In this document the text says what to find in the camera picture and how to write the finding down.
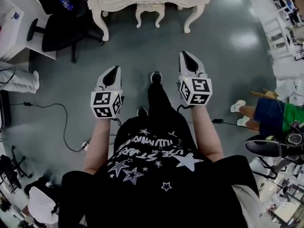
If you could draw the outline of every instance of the blue shorts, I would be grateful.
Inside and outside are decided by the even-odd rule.
[[[260,134],[282,138],[284,108],[285,103],[283,102],[267,98],[259,99],[254,120],[260,123]]]

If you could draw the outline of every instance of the floor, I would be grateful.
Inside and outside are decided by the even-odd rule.
[[[156,70],[162,73],[172,106],[184,104],[176,82],[179,52],[186,50],[201,59],[212,79],[213,96],[207,105],[210,117],[235,123],[239,115],[229,111],[231,104],[244,99],[253,105],[257,98],[249,94],[250,90],[276,88],[261,22],[250,0],[211,0],[190,26],[191,33],[184,34],[183,23],[190,14],[191,9],[167,7],[161,27],[156,28],[157,14],[143,13],[142,26],[136,28],[133,7],[112,13],[108,21],[110,40],[102,47],[95,41],[81,41],[75,65],[70,63],[71,48],[58,51],[56,60],[32,53],[29,70],[40,73],[41,87],[35,95],[10,93],[10,101],[64,104],[69,116],[66,141],[71,148],[79,149],[90,138],[95,124],[90,93],[107,68],[122,67],[125,100],[118,117],[125,122],[135,116],[139,106],[148,107],[149,74]],[[181,112],[191,121],[189,110]],[[34,171],[35,177],[49,169],[60,182],[66,172],[82,169],[85,153],[73,153],[63,142],[62,108],[12,106],[11,114],[12,125],[3,132],[4,146],[10,152],[11,145],[15,145],[19,156],[26,156],[26,169]],[[111,133],[117,129],[117,123],[112,122]],[[253,158],[243,147],[252,132],[230,125],[216,125],[216,129],[226,156]]]

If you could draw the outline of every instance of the white pants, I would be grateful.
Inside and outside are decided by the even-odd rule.
[[[14,71],[12,69],[0,71],[0,82],[7,82],[13,75]],[[0,84],[0,90],[7,91],[17,91],[21,93],[36,93],[35,89],[36,80],[33,74],[28,72],[16,70],[14,77],[7,84]]]

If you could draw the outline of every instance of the black shoe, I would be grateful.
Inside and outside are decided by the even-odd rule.
[[[160,83],[162,80],[162,74],[158,71],[155,71],[151,74],[151,83]]]
[[[149,116],[147,109],[144,108],[144,107],[139,107],[137,109],[137,116],[139,116],[139,117],[147,117],[147,116]]]

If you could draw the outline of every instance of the star graphic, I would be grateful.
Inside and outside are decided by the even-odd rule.
[[[120,173],[120,170],[121,170],[122,168],[129,167],[128,165],[125,165],[124,163],[125,163],[125,161],[122,161],[122,162],[120,162],[120,163],[118,163],[118,162],[116,161],[115,166],[112,167],[108,172],[114,171],[114,170],[115,170],[115,172],[116,172],[116,177],[118,177],[118,175],[119,175],[119,173]]]
[[[150,133],[147,131],[147,129],[141,130],[140,133],[143,133],[143,134],[145,134],[146,136],[148,136],[148,134],[150,134]]]
[[[185,157],[179,155],[174,155],[173,157],[180,161],[176,167],[186,166],[190,171],[194,171],[194,163],[203,162],[203,160],[194,159],[193,153],[189,153]]]
[[[154,165],[157,165],[157,168],[160,168],[162,166],[160,161],[156,161]]]
[[[173,131],[172,133],[168,133],[168,134],[171,135],[171,136],[177,137],[176,135],[174,135],[174,132],[175,131]]]
[[[168,191],[168,190],[171,189],[172,187],[170,186],[170,182],[167,182],[167,183],[163,182],[161,188],[162,188],[162,189],[165,189],[165,191]]]
[[[128,171],[128,170],[123,170],[123,171],[124,173],[127,174],[123,181],[130,180],[130,182],[133,183],[134,185],[136,185],[136,178],[143,176],[143,174],[137,172],[137,167],[135,167],[132,171]]]

